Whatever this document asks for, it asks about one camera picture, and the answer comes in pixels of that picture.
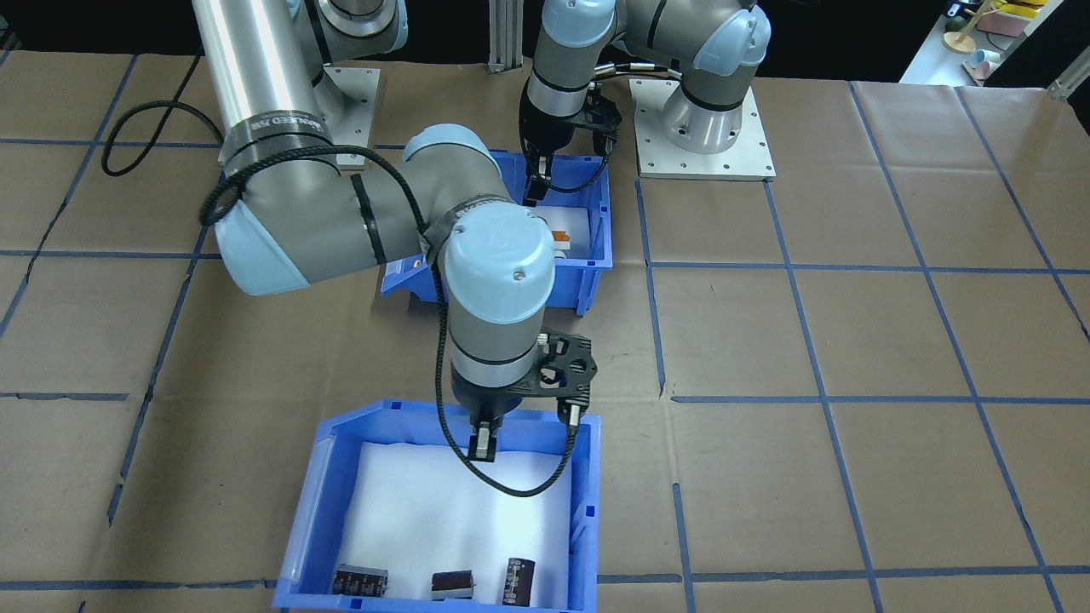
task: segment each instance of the blue plastic bin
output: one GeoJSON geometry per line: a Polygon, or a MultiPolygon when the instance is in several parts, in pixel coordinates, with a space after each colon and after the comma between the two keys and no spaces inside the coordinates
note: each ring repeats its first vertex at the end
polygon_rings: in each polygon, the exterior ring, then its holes
{"type": "MultiPolygon", "coordinates": [[[[504,184],[511,195],[521,197],[526,184],[525,159],[521,154],[492,152],[499,163],[504,184]]],[[[554,181],[559,185],[579,185],[597,170],[602,158],[590,156],[556,156],[553,163],[554,181]]],[[[613,231],[609,209],[609,171],[602,172],[595,182],[574,194],[549,191],[542,206],[585,208],[590,223],[590,257],[556,260],[556,283],[548,306],[574,309],[582,315],[594,303],[602,273],[613,268],[613,231]]],[[[435,284],[420,255],[390,262],[383,276],[383,296],[397,289],[408,289],[425,302],[435,302],[435,284]]]]}
{"type": "MultiPolygon", "coordinates": [[[[470,425],[465,416],[461,407],[447,407],[456,440],[469,440],[470,425]]],[[[344,515],[355,489],[361,445],[370,442],[447,446],[435,405],[401,400],[375,402],[318,425],[272,605],[373,613],[594,613],[597,610],[601,428],[598,416],[583,417],[567,469],[571,471],[567,608],[528,609],[472,600],[433,602],[330,593],[344,515]]],[[[498,450],[559,456],[564,452],[565,436],[565,429],[555,413],[519,409],[504,419],[498,450]]]]}

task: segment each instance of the aluminum base plate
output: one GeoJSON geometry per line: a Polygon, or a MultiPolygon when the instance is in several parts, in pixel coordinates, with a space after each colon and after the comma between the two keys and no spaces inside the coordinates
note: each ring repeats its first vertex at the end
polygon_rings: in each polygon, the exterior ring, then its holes
{"type": "Polygon", "coordinates": [[[763,181],[776,176],[753,89],[746,93],[742,101],[742,129],[735,145],[720,154],[701,155],[671,143],[659,121],[663,105],[678,87],[677,82],[633,79],[629,86],[635,104],[635,144],[641,177],[763,181]]]}
{"type": "MultiPolygon", "coordinates": [[[[378,104],[379,72],[376,68],[326,67],[326,74],[348,98],[340,123],[330,127],[334,143],[368,146],[378,104]]],[[[363,156],[358,155],[337,156],[337,165],[346,170],[361,170],[365,161],[363,156]]]]}

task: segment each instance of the pink object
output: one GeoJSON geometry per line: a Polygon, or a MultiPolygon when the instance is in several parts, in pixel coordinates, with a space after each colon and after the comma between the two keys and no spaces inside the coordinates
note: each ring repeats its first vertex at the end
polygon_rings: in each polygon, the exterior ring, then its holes
{"type": "Polygon", "coordinates": [[[1002,34],[1003,36],[1018,36],[1026,29],[1028,24],[1029,20],[1018,19],[1000,12],[980,17],[980,21],[977,22],[977,29],[991,32],[992,34],[1002,34]]]}
{"type": "Polygon", "coordinates": [[[983,81],[992,75],[992,71],[994,71],[997,65],[1000,65],[997,62],[980,62],[977,64],[977,68],[973,69],[972,75],[980,81],[983,81]]]}

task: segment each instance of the light blue joint cap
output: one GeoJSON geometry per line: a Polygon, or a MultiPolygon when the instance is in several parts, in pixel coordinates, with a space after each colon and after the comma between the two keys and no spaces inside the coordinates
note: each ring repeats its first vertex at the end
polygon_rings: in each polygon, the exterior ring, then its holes
{"type": "Polygon", "coordinates": [[[405,0],[398,0],[398,37],[393,40],[390,51],[397,51],[405,46],[409,38],[409,12],[405,11],[405,0]]]}
{"type": "Polygon", "coordinates": [[[436,123],[425,128],[420,134],[409,139],[405,151],[401,154],[401,159],[409,161],[416,152],[432,145],[462,145],[481,152],[496,166],[496,172],[499,172],[499,163],[488,153],[488,147],[484,146],[481,137],[469,128],[457,123],[436,123]]]}
{"type": "Polygon", "coordinates": [[[764,61],[764,53],[768,50],[768,40],[772,39],[772,23],[761,7],[753,7],[753,14],[756,15],[756,27],[753,28],[753,36],[750,38],[749,47],[742,53],[742,60],[738,63],[746,67],[754,67],[764,61]]]}
{"type": "Polygon", "coordinates": [[[234,284],[250,296],[281,293],[311,285],[242,201],[216,223],[216,242],[234,284]]]}
{"type": "Polygon", "coordinates": [[[486,202],[455,225],[444,272],[451,297],[473,316],[495,324],[524,321],[553,292],[553,235],[529,208],[486,202]]]}
{"type": "Polygon", "coordinates": [[[616,5],[616,0],[546,0],[542,26],[565,47],[589,47],[609,34],[616,5]]]}
{"type": "Polygon", "coordinates": [[[693,68],[719,76],[734,74],[743,60],[750,59],[751,50],[755,49],[759,43],[756,29],[761,21],[765,23],[764,43],[760,45],[761,50],[756,61],[747,65],[760,63],[764,59],[764,48],[768,45],[772,27],[764,11],[760,7],[753,7],[752,11],[740,10],[730,15],[712,33],[693,59],[693,68]]]}

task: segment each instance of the blue tape grid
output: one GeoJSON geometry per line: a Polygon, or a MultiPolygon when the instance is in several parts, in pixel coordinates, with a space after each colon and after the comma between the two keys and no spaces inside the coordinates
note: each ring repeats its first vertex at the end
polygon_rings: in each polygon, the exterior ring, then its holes
{"type": "MultiPolygon", "coordinates": [[[[0,57],[0,67],[7,60],[9,53],[4,52],[0,57]]],[[[78,184],[80,179],[86,171],[89,160],[93,156],[94,149],[101,145],[101,135],[107,125],[109,117],[112,115],[117,107],[117,103],[120,99],[120,95],[124,85],[126,84],[129,76],[131,75],[133,64],[136,58],[130,62],[130,65],[122,77],[121,84],[111,101],[107,117],[104,119],[101,125],[99,127],[98,133],[94,141],[55,141],[55,140],[33,140],[33,139],[0,139],[0,144],[51,144],[51,145],[74,145],[74,146],[86,146],[88,147],[88,153],[85,156],[83,164],[73,180],[72,185],[68,192],[64,202],[61,204],[60,209],[55,216],[49,229],[56,224],[57,218],[63,213],[68,201],[71,199],[78,184]]],[[[693,599],[693,584],[697,582],[712,582],[712,581],[768,581],[768,580],[836,580],[836,579],[868,579],[871,585],[872,596],[875,599],[875,608],[881,611],[881,601],[877,596],[875,579],[876,578],[894,578],[894,577],[940,577],[940,576],[1013,576],[1013,575],[1041,575],[1045,579],[1046,587],[1049,589],[1050,596],[1053,599],[1053,603],[1056,611],[1063,611],[1063,606],[1059,603],[1058,596],[1056,594],[1055,588],[1051,581],[1051,575],[1090,575],[1090,565],[1087,566],[1047,566],[1043,557],[1041,556],[1040,549],[1033,538],[1032,530],[1026,520],[1025,514],[1021,508],[1021,504],[1018,500],[1017,492],[1015,491],[1013,481],[1010,480],[1009,472],[1006,469],[1006,465],[1000,453],[998,445],[995,441],[994,434],[991,431],[991,426],[988,423],[986,413],[983,410],[983,404],[1059,404],[1059,405],[1090,405],[1090,398],[1009,398],[1009,397],[984,397],[979,396],[976,392],[976,387],[971,382],[971,376],[969,375],[968,368],[966,365],[964,356],[960,352],[960,348],[957,345],[957,340],[954,337],[953,329],[949,326],[949,322],[945,315],[945,311],[942,306],[941,300],[938,299],[937,291],[934,287],[932,280],[932,274],[944,274],[944,273],[971,273],[971,274],[1047,274],[1053,277],[1061,293],[1064,296],[1065,301],[1071,309],[1073,313],[1079,317],[1080,324],[1083,326],[1083,332],[1086,333],[1086,325],[1083,320],[1079,316],[1077,309],[1075,308],[1066,288],[1063,286],[1063,281],[1059,275],[1088,275],[1090,269],[1068,269],[1068,268],[1056,268],[1053,266],[1051,260],[1049,259],[1043,244],[1037,237],[1036,231],[1026,215],[1020,201],[1018,200],[1014,189],[1012,188],[1006,173],[1004,172],[1002,166],[1000,165],[997,158],[994,155],[990,144],[988,143],[983,132],[981,131],[976,118],[972,116],[965,99],[958,93],[958,97],[961,101],[962,107],[973,125],[978,136],[980,137],[985,151],[988,152],[996,171],[1000,173],[1001,179],[1006,187],[1008,194],[1012,197],[1012,202],[1017,207],[1019,215],[1026,225],[1027,230],[1030,232],[1034,244],[1044,261],[1045,268],[976,268],[976,267],[929,267],[925,264],[922,252],[920,251],[919,244],[916,241],[916,237],[912,232],[911,226],[908,223],[907,215],[905,214],[904,206],[900,203],[899,195],[896,191],[896,187],[893,183],[892,177],[889,176],[888,168],[885,165],[884,158],[882,157],[881,151],[879,149],[877,143],[874,140],[873,132],[871,131],[870,124],[867,120],[865,113],[859,103],[855,86],[848,84],[849,91],[851,93],[852,99],[855,100],[857,110],[859,111],[864,129],[867,131],[868,137],[871,142],[874,153],[879,159],[879,163],[883,169],[886,177],[886,181],[894,194],[895,203],[897,204],[898,212],[901,215],[901,219],[906,226],[906,230],[909,233],[909,238],[912,241],[913,250],[917,253],[918,260],[920,262],[919,266],[871,266],[871,265],[829,265],[829,264],[794,264],[790,263],[787,250],[786,241],[783,236],[782,228],[779,226],[779,219],[776,215],[774,199],[771,193],[771,189],[765,184],[766,195],[770,203],[770,211],[773,214],[774,224],[776,226],[777,238],[780,241],[780,249],[784,252],[785,263],[690,263],[690,262],[653,262],[651,259],[649,233],[647,233],[647,223],[644,213],[643,193],[640,185],[639,178],[635,179],[637,185],[637,196],[638,206],[640,213],[641,232],[643,240],[643,253],[644,261],[646,264],[646,278],[647,278],[647,290],[649,299],[651,301],[651,316],[652,316],[652,327],[655,338],[655,352],[656,352],[656,364],[658,368],[659,375],[659,386],[665,384],[665,366],[662,352],[662,337],[658,327],[658,313],[657,305],[655,303],[655,292],[654,292],[654,278],[653,268],[669,268],[669,267],[704,267],[704,268],[766,268],[766,269],[783,269],[788,273],[789,280],[792,286],[792,293],[796,299],[796,306],[799,311],[800,323],[804,329],[804,336],[808,341],[808,351],[811,357],[811,364],[814,368],[815,381],[819,384],[819,396],[675,396],[673,400],[678,402],[821,402],[823,405],[823,410],[826,413],[827,424],[831,428],[831,435],[834,437],[834,447],[837,456],[838,467],[841,469],[841,479],[845,481],[846,494],[849,496],[849,506],[855,507],[852,500],[852,493],[850,490],[850,483],[847,481],[846,469],[843,464],[843,455],[839,450],[838,441],[835,434],[835,424],[832,422],[832,416],[828,411],[828,405],[834,402],[966,402],[974,404],[978,408],[978,413],[981,418],[981,423],[985,429],[989,442],[992,446],[993,454],[996,457],[996,461],[1000,465],[1001,472],[1003,473],[1004,481],[1007,485],[1008,492],[1012,496],[1012,501],[1016,505],[1019,517],[1022,521],[1024,528],[1026,529],[1027,539],[1029,539],[1030,544],[1033,549],[1034,556],[1037,557],[1037,566],[997,566],[997,567],[952,567],[952,568],[887,568],[887,569],[874,569],[871,567],[869,562],[869,554],[865,553],[865,540],[862,534],[861,525],[859,524],[858,514],[853,512],[852,520],[856,524],[857,534],[860,539],[861,551],[864,552],[864,569],[859,570],[807,570],[807,572],[784,572],[784,573],[722,573],[722,574],[694,574],[691,570],[691,565],[689,563],[688,555],[688,539],[686,534],[686,525],[683,516],[683,506],[681,501],[681,490],[679,484],[674,484],[674,500],[675,500],[675,512],[677,516],[678,526],[678,538],[681,548],[681,561],[682,561],[682,575],[601,575],[598,576],[598,582],[603,585],[607,584],[677,584],[681,582],[685,585],[686,598],[687,598],[687,609],[689,613],[695,612],[695,604],[693,599]],[[809,329],[806,324],[806,315],[801,304],[801,298],[798,292],[797,285],[795,284],[794,271],[796,269],[816,269],[816,271],[859,271],[859,272],[891,272],[891,273],[922,273],[929,283],[929,288],[932,291],[932,296],[935,300],[936,308],[940,310],[942,315],[944,326],[947,329],[947,334],[950,337],[950,341],[954,345],[955,353],[958,357],[959,364],[962,368],[962,373],[967,378],[967,383],[970,388],[970,396],[828,396],[824,394],[824,385],[821,382],[820,370],[816,364],[815,356],[813,352],[812,341],[809,336],[809,329]]],[[[144,143],[140,142],[121,142],[117,143],[118,146],[143,146],[144,143]]],[[[157,143],[156,146],[161,147],[177,147],[177,148],[218,148],[215,144],[206,143],[157,143]]],[[[399,146],[376,146],[375,148],[387,148],[396,149],[399,146]]],[[[149,259],[189,259],[189,277],[183,283],[180,288],[178,299],[175,301],[174,311],[172,312],[170,324],[168,325],[167,333],[164,336],[162,344],[160,346],[160,351],[157,358],[155,369],[150,376],[147,392],[145,393],[144,402],[141,408],[141,413],[137,419],[137,423],[134,425],[133,434],[130,440],[129,449],[125,455],[125,459],[122,466],[121,474],[124,478],[128,474],[129,468],[131,467],[133,454],[135,452],[136,441],[138,438],[140,429],[143,424],[143,420],[146,416],[147,408],[154,396],[155,383],[158,377],[159,370],[161,369],[162,361],[166,357],[167,350],[169,349],[170,339],[173,335],[174,327],[177,326],[178,316],[180,315],[182,304],[184,303],[185,296],[187,293],[190,278],[195,269],[195,265],[199,260],[217,260],[220,259],[218,254],[203,254],[201,253],[203,242],[206,237],[206,231],[202,231],[197,239],[197,243],[194,247],[192,253],[137,253],[137,252],[76,252],[76,251],[44,251],[41,247],[45,243],[46,238],[48,238],[48,231],[45,237],[43,237],[41,244],[38,249],[34,251],[29,250],[0,250],[0,256],[14,255],[14,256],[31,256],[32,262],[28,265],[27,275],[24,277],[23,284],[16,291],[15,298],[12,299],[12,303],[4,314],[4,318],[0,321],[0,335],[7,328],[10,323],[12,313],[26,290],[26,286],[29,279],[29,268],[33,267],[34,261],[37,257],[52,257],[52,256],[77,256],[77,257],[149,257],[149,259]]],[[[15,398],[26,398],[26,399],[60,399],[69,398],[74,400],[88,400],[88,401],[118,401],[128,399],[128,394],[81,394],[81,393],[15,393],[15,392],[3,392],[0,393],[0,397],[15,397],[15,398]]],[[[108,515],[112,520],[113,514],[117,510],[117,504],[120,498],[121,486],[114,493],[114,498],[111,501],[110,509],[108,515]]],[[[233,582],[210,582],[210,584],[181,584],[181,582],[168,582],[168,581],[132,581],[132,580],[104,580],[104,581],[0,581],[0,590],[106,590],[106,589],[178,589],[178,588],[191,588],[191,589],[225,589],[225,588],[238,588],[238,589],[254,589],[258,587],[264,587],[266,589],[271,589],[275,587],[276,581],[271,579],[253,579],[244,581],[233,581],[233,582]]]]}
{"type": "MultiPolygon", "coordinates": [[[[965,356],[961,352],[961,346],[958,344],[957,337],[954,335],[954,328],[950,326],[949,317],[946,315],[946,309],[943,308],[943,301],[938,296],[938,289],[935,287],[934,278],[932,277],[931,272],[928,269],[927,261],[923,257],[923,251],[920,249],[920,243],[916,239],[916,232],[912,231],[912,225],[908,220],[908,215],[906,214],[905,206],[901,203],[900,194],[897,191],[897,187],[894,184],[893,177],[889,173],[889,168],[886,166],[885,158],[882,156],[882,151],[879,147],[877,141],[874,137],[874,132],[871,129],[870,121],[867,118],[867,112],[863,110],[863,106],[859,100],[859,95],[856,92],[856,86],[850,82],[848,83],[848,91],[851,93],[851,99],[856,105],[856,110],[859,111],[859,117],[863,122],[863,130],[865,130],[867,137],[871,142],[871,147],[874,149],[874,155],[879,160],[879,165],[882,167],[882,173],[885,176],[886,183],[889,185],[889,192],[893,194],[894,204],[897,206],[897,213],[900,214],[901,221],[905,224],[905,230],[908,232],[909,241],[912,243],[912,250],[916,252],[916,257],[920,263],[920,267],[923,268],[923,277],[928,281],[928,288],[931,290],[931,297],[935,301],[935,308],[938,311],[938,316],[943,321],[943,327],[946,328],[946,335],[949,337],[949,341],[954,348],[955,356],[957,356],[958,365],[961,368],[961,374],[965,376],[965,382],[969,386],[969,395],[974,399],[977,413],[980,416],[981,426],[984,429],[984,434],[988,436],[988,442],[992,447],[992,454],[995,456],[995,461],[1000,467],[1000,472],[1003,474],[1003,481],[1007,486],[1007,492],[1010,495],[1010,501],[1015,505],[1015,509],[1018,512],[1018,518],[1021,520],[1022,528],[1026,531],[1026,539],[1029,541],[1030,549],[1033,550],[1033,557],[1037,560],[1038,569],[1041,573],[1041,577],[1044,579],[1045,588],[1047,588],[1049,590],[1049,596],[1052,598],[1052,603],[1056,609],[1056,613],[1063,613],[1064,605],[1059,602],[1059,594],[1056,592],[1056,587],[1052,582],[1052,576],[1049,574],[1049,568],[1045,566],[1044,556],[1041,554],[1041,548],[1037,542],[1037,537],[1033,536],[1033,529],[1030,527],[1029,521],[1026,518],[1026,513],[1022,509],[1021,501],[1018,498],[1018,492],[1015,490],[1015,484],[1010,478],[1010,472],[1007,470],[1007,464],[1003,459],[1003,453],[1000,450],[1000,445],[998,442],[995,440],[994,432],[992,432],[991,423],[989,423],[988,420],[988,413],[984,411],[984,405],[983,402],[981,402],[980,397],[977,394],[977,386],[972,381],[972,374],[969,372],[969,365],[966,362],[965,356]]],[[[984,140],[983,133],[978,131],[978,134],[983,141],[984,140]]],[[[1013,191],[1010,191],[1010,196],[1012,199],[1015,197],[1013,191]]],[[[1041,254],[1045,260],[1045,264],[1049,265],[1047,256],[1044,255],[1044,248],[1041,247],[1040,249],[1041,249],[1041,254]]]]}
{"type": "Polygon", "coordinates": [[[787,239],[784,237],[784,228],[779,223],[779,214],[776,211],[776,199],[772,195],[772,188],[768,182],[764,182],[764,195],[768,201],[768,212],[772,214],[772,225],[776,230],[776,239],[779,241],[779,251],[784,256],[784,265],[787,271],[787,280],[791,286],[791,296],[795,298],[795,309],[798,311],[799,324],[802,326],[802,338],[807,344],[807,353],[810,357],[810,368],[813,370],[814,383],[818,385],[818,396],[821,400],[822,412],[825,416],[825,426],[828,429],[829,442],[833,445],[833,454],[836,456],[836,467],[840,472],[840,482],[844,485],[845,497],[847,498],[848,513],[851,515],[851,524],[856,529],[856,540],[859,541],[859,553],[863,560],[863,570],[867,576],[867,585],[871,589],[871,600],[874,602],[875,613],[883,613],[882,594],[879,592],[877,577],[874,575],[874,564],[871,562],[870,548],[867,546],[867,536],[863,533],[863,524],[859,517],[859,506],[856,504],[856,494],[851,490],[851,479],[848,476],[848,465],[844,461],[844,453],[840,449],[840,436],[836,431],[836,423],[833,420],[833,409],[825,393],[825,381],[821,374],[821,366],[818,364],[818,353],[814,351],[813,337],[810,335],[810,324],[807,322],[806,309],[802,306],[802,295],[799,293],[798,280],[795,276],[795,266],[791,264],[791,255],[787,250],[787,239]]]}
{"type": "MultiPolygon", "coordinates": [[[[81,140],[69,140],[69,139],[0,139],[0,145],[76,145],[82,147],[89,147],[92,145],[99,146],[105,145],[106,141],[101,140],[102,134],[99,132],[95,140],[93,141],[81,141],[81,140]]],[[[140,141],[114,141],[113,146],[116,147],[143,147],[147,143],[140,141]]],[[[157,141],[155,143],[156,147],[166,148],[182,148],[182,149],[218,149],[219,145],[216,143],[167,143],[162,141],[157,141]]]]}
{"type": "MultiPolygon", "coordinates": [[[[1050,566],[1053,575],[1087,575],[1090,565],[1050,566]]],[[[950,566],[931,568],[879,568],[874,574],[880,579],[905,579],[920,577],[1014,577],[1037,575],[1037,566],[950,566]]],[[[694,573],[694,584],[760,582],[760,581],[836,581],[844,579],[865,579],[865,570],[787,570],[782,573],[694,573]]],[[[680,575],[598,575],[600,586],[632,584],[681,584],[680,575]]],[[[47,580],[47,581],[0,581],[0,591],[60,591],[60,590],[169,590],[169,589],[275,589],[276,579],[243,579],[238,581],[186,584],[181,581],[141,581],[126,579],[104,580],[47,580]]]]}
{"type": "MultiPolygon", "coordinates": [[[[129,83],[129,77],[132,75],[133,68],[135,65],[136,56],[133,56],[132,59],[129,60],[129,67],[125,69],[124,75],[121,76],[121,83],[118,84],[118,88],[113,93],[113,99],[110,100],[110,106],[106,110],[106,117],[104,117],[102,121],[98,124],[98,131],[95,133],[95,143],[97,143],[102,137],[102,133],[106,132],[106,127],[109,124],[110,116],[112,116],[114,109],[117,109],[118,101],[121,99],[121,93],[124,91],[125,84],[129,83]]],[[[15,309],[23,299],[23,295],[26,293],[26,288],[31,284],[31,272],[34,269],[34,263],[37,262],[38,256],[46,244],[46,240],[49,239],[49,233],[52,232],[53,226],[57,225],[57,220],[60,219],[61,214],[64,213],[65,208],[68,208],[69,202],[71,202],[72,195],[75,193],[75,189],[80,184],[80,179],[82,179],[84,172],[87,171],[87,166],[90,164],[90,159],[95,155],[96,146],[97,145],[93,143],[87,147],[87,153],[83,156],[83,163],[80,165],[80,169],[76,171],[75,178],[72,179],[72,184],[69,185],[64,200],[61,201],[60,206],[57,208],[57,213],[49,221],[49,226],[46,227],[46,232],[41,235],[41,240],[38,242],[37,249],[35,249],[34,254],[31,256],[31,262],[26,265],[26,274],[23,276],[23,281],[20,284],[19,289],[15,290],[15,296],[11,299],[11,303],[8,305],[3,320],[0,320],[0,338],[2,338],[4,332],[7,332],[8,325],[11,323],[11,318],[15,314],[15,309]]]]}
{"type": "Polygon", "coordinates": [[[144,419],[147,417],[147,410],[152,406],[152,399],[155,397],[155,385],[159,381],[159,372],[162,370],[162,364],[167,359],[167,351],[170,349],[170,341],[174,337],[174,329],[178,327],[178,318],[182,314],[182,305],[185,303],[185,297],[189,295],[190,283],[193,280],[193,273],[196,271],[197,262],[201,261],[201,250],[204,248],[204,241],[207,236],[208,228],[201,228],[201,235],[197,237],[196,244],[193,245],[190,265],[185,272],[185,280],[182,281],[182,286],[178,290],[178,298],[174,300],[174,310],[170,314],[170,322],[167,324],[167,332],[164,333],[162,342],[159,345],[159,353],[156,356],[155,366],[152,369],[152,375],[147,382],[147,390],[144,393],[144,401],[141,404],[140,412],[136,413],[136,422],[133,424],[133,432],[129,437],[129,446],[125,449],[125,457],[121,461],[121,481],[114,485],[113,495],[110,497],[110,505],[106,509],[106,518],[111,526],[113,525],[113,517],[118,513],[118,505],[121,503],[121,494],[124,491],[124,482],[129,478],[129,469],[132,468],[133,457],[136,454],[136,443],[140,440],[140,431],[144,425],[144,419]]]}
{"type": "Polygon", "coordinates": [[[1007,194],[1010,196],[1010,202],[1015,205],[1018,211],[1018,216],[1021,217],[1022,224],[1026,225],[1026,230],[1029,232],[1030,238],[1033,239],[1033,244],[1037,247],[1037,251],[1041,254],[1041,260],[1044,261],[1044,265],[1047,268],[1049,274],[1052,275],[1052,280],[1056,283],[1056,287],[1059,289],[1059,293],[1063,295],[1064,301],[1067,302],[1067,308],[1071,310],[1075,314],[1075,318],[1079,321],[1079,326],[1082,327],[1082,334],[1090,340],[1090,332],[1087,330],[1086,321],[1079,314],[1078,308],[1075,306],[1075,302],[1071,300],[1071,296],[1067,293],[1067,288],[1064,287],[1064,281],[1061,280],[1059,274],[1056,268],[1052,265],[1052,259],[1044,251],[1044,244],[1041,239],[1038,238],[1037,231],[1033,230],[1033,224],[1030,223],[1029,216],[1026,215],[1026,209],[1022,208],[1021,201],[1018,200],[1018,195],[1015,193],[1014,187],[1010,185],[1010,180],[1007,178],[1007,173],[1003,170],[1003,165],[1000,164],[1000,159],[995,157],[995,152],[992,151],[992,145],[989,144],[988,139],[984,137],[984,131],[980,129],[980,124],[977,123],[977,118],[972,115],[969,109],[969,105],[965,100],[965,96],[961,95],[960,89],[954,89],[957,94],[957,99],[961,103],[961,108],[965,109],[965,115],[969,118],[969,122],[972,123],[972,129],[977,132],[977,136],[980,139],[980,143],[984,145],[984,151],[988,152],[988,157],[992,160],[992,165],[995,166],[995,171],[1000,175],[1000,179],[1003,180],[1003,187],[1007,189],[1007,194]]]}
{"type": "Polygon", "coordinates": [[[651,333],[655,341],[655,366],[658,369],[658,394],[666,388],[666,362],[663,358],[663,333],[658,327],[658,302],[655,299],[655,276],[651,265],[651,240],[647,235],[647,216],[643,209],[643,184],[635,178],[635,205],[640,212],[640,235],[643,241],[643,263],[647,275],[647,300],[651,304],[651,333]]]}

